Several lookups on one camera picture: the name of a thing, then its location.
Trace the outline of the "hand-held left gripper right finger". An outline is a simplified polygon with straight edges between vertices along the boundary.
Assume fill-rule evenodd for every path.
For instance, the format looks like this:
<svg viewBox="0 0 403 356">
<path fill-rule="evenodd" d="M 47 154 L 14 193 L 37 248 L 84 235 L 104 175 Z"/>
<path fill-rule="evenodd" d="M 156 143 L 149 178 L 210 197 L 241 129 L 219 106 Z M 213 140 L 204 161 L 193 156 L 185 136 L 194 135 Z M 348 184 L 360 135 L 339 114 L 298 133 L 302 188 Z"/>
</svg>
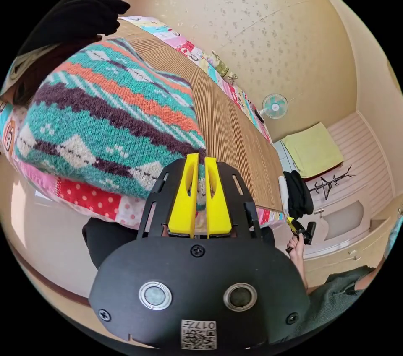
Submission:
<svg viewBox="0 0 403 356">
<path fill-rule="evenodd" d="M 229 235 L 232 229 L 232 224 L 217 161 L 215 158 L 206 157 L 204 160 L 204 166 L 207 234 Z"/>
</svg>

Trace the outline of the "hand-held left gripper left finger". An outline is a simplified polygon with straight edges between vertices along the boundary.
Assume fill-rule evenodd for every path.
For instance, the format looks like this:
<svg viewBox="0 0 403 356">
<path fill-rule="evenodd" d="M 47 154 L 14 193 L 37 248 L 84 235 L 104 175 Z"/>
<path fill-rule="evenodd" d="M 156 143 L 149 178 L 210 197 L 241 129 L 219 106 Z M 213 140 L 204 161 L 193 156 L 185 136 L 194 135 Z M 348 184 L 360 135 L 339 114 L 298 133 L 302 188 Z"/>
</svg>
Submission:
<svg viewBox="0 0 403 356">
<path fill-rule="evenodd" d="M 168 222 L 170 234 L 194 234 L 198 172 L 199 154 L 187 155 Z"/>
</svg>

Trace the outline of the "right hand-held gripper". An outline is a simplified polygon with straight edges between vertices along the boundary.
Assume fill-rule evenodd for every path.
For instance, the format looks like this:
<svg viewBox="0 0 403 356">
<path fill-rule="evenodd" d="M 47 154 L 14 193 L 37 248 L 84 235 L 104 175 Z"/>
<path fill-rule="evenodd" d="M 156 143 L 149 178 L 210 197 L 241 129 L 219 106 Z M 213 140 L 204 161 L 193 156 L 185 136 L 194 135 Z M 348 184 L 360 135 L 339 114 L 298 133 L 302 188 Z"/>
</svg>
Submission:
<svg viewBox="0 0 403 356">
<path fill-rule="evenodd" d="M 302 225 L 298 225 L 297 221 L 295 221 L 292 217 L 287 217 L 287 224 L 293 232 L 293 235 L 296 236 L 297 239 L 299 238 L 299 235 L 302 234 L 304 244 L 311 245 L 311 235 Z"/>
</svg>

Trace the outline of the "person's right hand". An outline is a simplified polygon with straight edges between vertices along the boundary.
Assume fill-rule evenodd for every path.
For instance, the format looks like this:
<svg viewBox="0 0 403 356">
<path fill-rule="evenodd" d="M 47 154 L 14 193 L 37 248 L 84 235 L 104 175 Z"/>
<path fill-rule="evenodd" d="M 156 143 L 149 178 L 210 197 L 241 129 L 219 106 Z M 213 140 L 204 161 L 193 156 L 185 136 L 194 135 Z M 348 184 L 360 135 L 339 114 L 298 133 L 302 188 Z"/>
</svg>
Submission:
<svg viewBox="0 0 403 356">
<path fill-rule="evenodd" d="M 303 235 L 300 234 L 297 239 L 296 236 L 292 236 L 287 245 L 287 253 L 291 260 L 302 260 L 304 257 L 304 239 Z"/>
</svg>

